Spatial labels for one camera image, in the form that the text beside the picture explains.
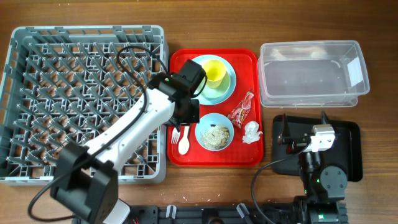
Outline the food scraps rice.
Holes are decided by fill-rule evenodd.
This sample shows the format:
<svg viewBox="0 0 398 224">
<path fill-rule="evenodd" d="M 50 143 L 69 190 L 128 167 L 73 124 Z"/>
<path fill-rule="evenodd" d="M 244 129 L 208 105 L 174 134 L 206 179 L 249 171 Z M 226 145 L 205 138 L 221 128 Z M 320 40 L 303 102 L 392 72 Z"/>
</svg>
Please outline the food scraps rice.
<svg viewBox="0 0 398 224">
<path fill-rule="evenodd" d="M 201 133 L 203 145 L 212 151 L 225 147 L 229 139 L 229 129 L 223 125 L 211 124 Z"/>
</svg>

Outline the white plastic fork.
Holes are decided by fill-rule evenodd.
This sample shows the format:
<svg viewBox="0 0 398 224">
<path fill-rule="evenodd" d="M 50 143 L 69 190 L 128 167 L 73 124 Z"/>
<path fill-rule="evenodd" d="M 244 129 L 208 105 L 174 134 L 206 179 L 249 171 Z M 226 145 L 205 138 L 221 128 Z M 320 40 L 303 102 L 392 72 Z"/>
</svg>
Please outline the white plastic fork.
<svg viewBox="0 0 398 224">
<path fill-rule="evenodd" d="M 180 130 L 178 128 L 174 128 L 172 131 L 171 143 L 177 144 L 180 139 Z"/>
</svg>

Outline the white plastic spoon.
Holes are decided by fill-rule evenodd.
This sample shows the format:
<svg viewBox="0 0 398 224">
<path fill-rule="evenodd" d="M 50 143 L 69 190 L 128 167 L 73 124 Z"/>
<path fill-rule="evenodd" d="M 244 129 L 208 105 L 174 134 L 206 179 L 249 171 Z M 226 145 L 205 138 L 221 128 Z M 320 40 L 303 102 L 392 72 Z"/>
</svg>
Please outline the white plastic spoon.
<svg viewBox="0 0 398 224">
<path fill-rule="evenodd" d="M 184 127 L 183 136 L 182 136 L 180 142 L 178 143 L 178 152 L 181 155 L 185 155 L 188 152 L 189 147 L 190 147 L 190 142 L 188 140 L 189 130 L 190 130 L 190 126 Z"/>
</svg>

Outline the clear plastic bin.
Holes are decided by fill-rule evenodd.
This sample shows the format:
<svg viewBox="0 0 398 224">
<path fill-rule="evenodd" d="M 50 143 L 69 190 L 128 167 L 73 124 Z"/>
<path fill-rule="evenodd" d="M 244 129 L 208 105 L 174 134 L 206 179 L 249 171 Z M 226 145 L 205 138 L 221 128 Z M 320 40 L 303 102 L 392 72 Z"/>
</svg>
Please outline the clear plastic bin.
<svg viewBox="0 0 398 224">
<path fill-rule="evenodd" d="M 370 91 L 355 40 L 265 43 L 257 66 L 261 104 L 268 108 L 354 107 Z"/>
</svg>

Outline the small green plate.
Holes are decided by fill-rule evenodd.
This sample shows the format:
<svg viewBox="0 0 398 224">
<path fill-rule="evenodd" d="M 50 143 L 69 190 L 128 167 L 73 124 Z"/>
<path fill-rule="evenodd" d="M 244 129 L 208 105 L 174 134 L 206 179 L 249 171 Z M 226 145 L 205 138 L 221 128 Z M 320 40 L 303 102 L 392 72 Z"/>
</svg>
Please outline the small green plate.
<svg viewBox="0 0 398 224">
<path fill-rule="evenodd" d="M 223 96 L 230 86 L 230 77 L 226 71 L 226 75 L 221 82 L 220 86 L 217 88 L 209 88 L 206 86 L 205 80 L 202 80 L 200 83 L 198 90 L 195 93 L 198 93 L 201 90 L 200 96 L 205 98 L 218 98 Z"/>
</svg>

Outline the white tissue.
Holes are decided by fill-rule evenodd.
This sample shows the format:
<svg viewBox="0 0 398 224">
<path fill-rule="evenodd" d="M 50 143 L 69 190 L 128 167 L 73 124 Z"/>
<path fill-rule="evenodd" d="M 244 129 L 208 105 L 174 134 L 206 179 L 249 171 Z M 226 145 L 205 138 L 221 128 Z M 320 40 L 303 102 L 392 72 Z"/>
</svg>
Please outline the white tissue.
<svg viewBox="0 0 398 224">
<path fill-rule="evenodd" d="M 245 135 L 243 136 L 243 143 L 251 144 L 260 140 L 262 131 L 259 130 L 259 124 L 255 121 L 248 122 L 245 127 Z"/>
</svg>

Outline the yellow plastic cup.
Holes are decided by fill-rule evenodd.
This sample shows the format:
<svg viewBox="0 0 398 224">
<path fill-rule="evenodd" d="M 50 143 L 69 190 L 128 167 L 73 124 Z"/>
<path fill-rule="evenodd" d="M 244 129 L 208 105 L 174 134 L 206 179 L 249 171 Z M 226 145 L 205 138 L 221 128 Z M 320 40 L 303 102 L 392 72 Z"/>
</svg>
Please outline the yellow plastic cup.
<svg viewBox="0 0 398 224">
<path fill-rule="evenodd" d="M 226 75 L 225 64 L 217 59 L 207 60 L 202 68 L 206 72 L 207 82 L 206 86 L 209 88 L 217 88 L 220 86 Z"/>
</svg>

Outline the large light blue plate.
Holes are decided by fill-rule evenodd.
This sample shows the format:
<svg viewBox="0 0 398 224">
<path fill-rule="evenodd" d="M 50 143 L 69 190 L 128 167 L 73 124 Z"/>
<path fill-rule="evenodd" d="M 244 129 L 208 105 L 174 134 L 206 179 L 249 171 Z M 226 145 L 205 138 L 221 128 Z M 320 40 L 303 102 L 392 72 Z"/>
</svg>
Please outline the large light blue plate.
<svg viewBox="0 0 398 224">
<path fill-rule="evenodd" d="M 231 66 L 231 64 L 228 61 L 226 61 L 225 59 L 223 59 L 219 56 L 216 56 L 216 55 L 201 55 L 201 56 L 195 57 L 193 59 L 193 61 L 200 65 L 203 65 L 207 60 L 211 60 L 211 59 L 220 60 L 225 64 L 227 73 L 230 77 L 230 86 L 229 86 L 229 89 L 227 90 L 227 92 L 223 96 L 218 97 L 218 98 L 205 98 L 205 97 L 200 96 L 200 94 L 199 94 L 196 97 L 196 99 L 199 100 L 201 105 L 207 105 L 207 106 L 217 105 L 217 104 L 220 104 L 220 103 L 226 101 L 233 94 L 235 87 L 236 87 L 236 73 L 234 71 L 234 68 Z"/>
</svg>

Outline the red plastic tray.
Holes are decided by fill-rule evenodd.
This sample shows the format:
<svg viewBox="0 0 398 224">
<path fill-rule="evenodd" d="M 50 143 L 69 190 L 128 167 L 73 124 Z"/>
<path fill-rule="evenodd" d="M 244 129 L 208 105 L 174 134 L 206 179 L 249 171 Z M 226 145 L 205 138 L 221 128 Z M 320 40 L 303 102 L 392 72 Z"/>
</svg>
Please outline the red plastic tray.
<svg viewBox="0 0 398 224">
<path fill-rule="evenodd" d="M 251 102 L 251 110 L 243 121 L 246 124 L 255 121 L 262 124 L 261 102 L 259 90 L 259 77 L 257 72 L 257 57 L 248 49 L 180 49 L 170 58 L 170 69 L 173 72 L 180 70 L 188 59 L 194 59 L 201 55 L 217 55 L 229 62 L 236 73 L 237 84 L 231 96 L 224 102 L 214 106 L 200 106 L 200 116 L 209 113 L 219 113 L 227 116 L 247 92 L 254 93 Z M 250 167 L 255 166 L 264 156 L 264 138 L 246 144 L 243 143 L 244 128 L 234 128 L 234 136 L 231 144 L 221 151 L 212 152 L 200 146 L 195 137 L 195 125 L 192 125 L 188 140 L 190 148 L 185 155 L 178 152 L 178 146 L 171 143 L 172 127 L 167 128 L 167 155 L 169 160 L 178 166 L 189 167 Z"/>
</svg>

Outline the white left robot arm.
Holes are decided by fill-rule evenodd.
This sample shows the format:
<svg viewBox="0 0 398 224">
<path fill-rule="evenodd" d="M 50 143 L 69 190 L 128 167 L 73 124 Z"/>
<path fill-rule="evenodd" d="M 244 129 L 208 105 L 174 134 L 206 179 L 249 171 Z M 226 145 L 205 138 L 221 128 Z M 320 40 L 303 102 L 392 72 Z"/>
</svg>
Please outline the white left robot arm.
<svg viewBox="0 0 398 224">
<path fill-rule="evenodd" d="M 62 149 L 50 195 L 85 223 L 123 223 L 130 208 L 118 198 L 118 175 L 132 153 L 161 125 L 177 128 L 199 121 L 195 95 L 206 77 L 187 60 L 178 73 L 158 73 L 124 115 L 98 137 Z"/>
</svg>

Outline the red snack wrapper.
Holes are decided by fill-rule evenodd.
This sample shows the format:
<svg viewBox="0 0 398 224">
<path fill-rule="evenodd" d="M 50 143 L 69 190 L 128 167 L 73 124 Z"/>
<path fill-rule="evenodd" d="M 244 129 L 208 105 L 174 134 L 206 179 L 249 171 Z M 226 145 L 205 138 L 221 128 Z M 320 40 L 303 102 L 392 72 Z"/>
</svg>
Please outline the red snack wrapper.
<svg viewBox="0 0 398 224">
<path fill-rule="evenodd" d="M 254 98 L 254 93 L 248 91 L 245 97 L 238 103 L 238 105 L 228 114 L 228 119 L 232 124 L 241 128 L 243 121 L 251 110 L 251 102 Z"/>
</svg>

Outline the light blue bowl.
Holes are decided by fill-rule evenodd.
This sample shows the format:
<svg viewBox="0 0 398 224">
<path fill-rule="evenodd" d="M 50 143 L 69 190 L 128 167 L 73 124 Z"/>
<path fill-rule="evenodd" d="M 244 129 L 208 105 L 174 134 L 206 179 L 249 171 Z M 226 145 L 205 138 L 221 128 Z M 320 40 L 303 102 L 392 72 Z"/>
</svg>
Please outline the light blue bowl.
<svg viewBox="0 0 398 224">
<path fill-rule="evenodd" d="M 196 137 L 197 141 L 199 142 L 200 146 L 202 146 L 203 148 L 205 148 L 208 151 L 212 151 L 212 150 L 207 149 L 203 145 L 203 143 L 201 141 L 201 133 L 204 130 L 206 130 L 207 128 L 209 128 L 211 124 L 223 125 L 229 129 L 229 139 L 228 139 L 227 145 L 219 150 L 216 150 L 216 151 L 222 151 L 223 149 L 226 149 L 233 141 L 234 127 L 232 125 L 232 122 L 226 116 L 219 114 L 219 113 L 206 114 L 200 118 L 200 122 L 197 123 L 196 128 L 195 128 L 195 137 Z"/>
</svg>

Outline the grey dishwasher rack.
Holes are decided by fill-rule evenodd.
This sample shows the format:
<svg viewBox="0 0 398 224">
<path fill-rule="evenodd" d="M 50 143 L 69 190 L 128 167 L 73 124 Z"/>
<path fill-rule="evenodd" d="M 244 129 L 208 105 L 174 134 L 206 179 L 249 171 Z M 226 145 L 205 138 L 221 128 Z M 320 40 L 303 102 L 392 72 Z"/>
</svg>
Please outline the grey dishwasher rack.
<svg viewBox="0 0 398 224">
<path fill-rule="evenodd" d="M 85 144 L 168 64 L 158 25 L 18 27 L 1 80 L 1 183 L 45 185 L 69 142 Z"/>
</svg>

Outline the black plastic tray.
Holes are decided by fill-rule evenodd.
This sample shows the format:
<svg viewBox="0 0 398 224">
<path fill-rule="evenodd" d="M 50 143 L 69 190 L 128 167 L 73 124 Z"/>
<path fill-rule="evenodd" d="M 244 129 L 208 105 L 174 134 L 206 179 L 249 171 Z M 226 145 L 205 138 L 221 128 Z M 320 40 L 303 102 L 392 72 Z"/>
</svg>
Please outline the black plastic tray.
<svg viewBox="0 0 398 224">
<path fill-rule="evenodd" d="M 310 133 L 313 126 L 321 123 L 321 119 L 298 116 L 287 117 L 290 134 L 300 137 Z M 322 152 L 322 159 L 326 165 L 335 165 L 344 170 L 350 182 L 359 182 L 363 178 L 363 161 L 361 152 L 361 133 L 359 126 L 351 121 L 331 120 L 336 139 L 333 147 Z M 277 143 L 282 131 L 282 116 L 277 115 L 272 123 L 272 160 L 277 161 L 287 157 L 285 146 Z"/>
</svg>

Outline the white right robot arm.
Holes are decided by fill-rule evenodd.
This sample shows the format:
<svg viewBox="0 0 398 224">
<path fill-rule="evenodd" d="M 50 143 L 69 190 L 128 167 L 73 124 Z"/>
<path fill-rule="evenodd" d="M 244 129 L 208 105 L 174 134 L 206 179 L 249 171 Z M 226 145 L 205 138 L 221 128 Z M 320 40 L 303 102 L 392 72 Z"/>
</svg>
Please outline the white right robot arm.
<svg viewBox="0 0 398 224">
<path fill-rule="evenodd" d="M 296 196 L 289 209 L 290 223 L 341 223 L 338 202 L 345 198 L 346 173 L 338 166 L 323 163 L 322 152 L 332 148 L 335 130 L 322 112 L 321 123 L 301 138 L 290 134 L 287 116 L 282 116 L 282 131 L 277 143 L 285 145 L 290 157 L 298 157 L 305 195 Z"/>
</svg>

